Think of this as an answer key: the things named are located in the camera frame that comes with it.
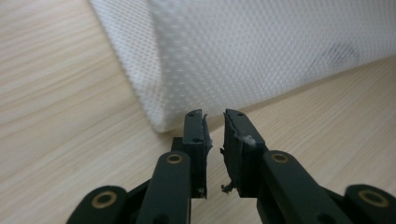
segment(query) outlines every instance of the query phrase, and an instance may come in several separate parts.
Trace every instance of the wooden floor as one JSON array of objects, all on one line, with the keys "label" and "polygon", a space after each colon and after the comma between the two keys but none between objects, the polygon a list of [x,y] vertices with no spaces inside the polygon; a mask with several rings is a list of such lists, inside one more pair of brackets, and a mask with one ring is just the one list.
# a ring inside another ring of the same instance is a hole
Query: wooden floor
[{"label": "wooden floor", "polygon": [[[320,185],[396,195],[396,57],[242,111]],[[208,199],[191,223],[261,223],[255,200],[220,192],[223,118],[209,129]],[[88,2],[0,3],[1,223],[65,223],[92,189],[149,179],[181,134],[152,131]]]}]

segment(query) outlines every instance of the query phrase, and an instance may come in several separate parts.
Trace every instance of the white mesh fabric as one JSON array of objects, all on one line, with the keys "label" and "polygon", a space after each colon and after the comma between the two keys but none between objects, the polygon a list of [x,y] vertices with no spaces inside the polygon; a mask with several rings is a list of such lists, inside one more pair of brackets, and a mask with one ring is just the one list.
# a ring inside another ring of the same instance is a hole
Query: white mesh fabric
[{"label": "white mesh fabric", "polygon": [[91,0],[155,130],[396,53],[393,0]]}]

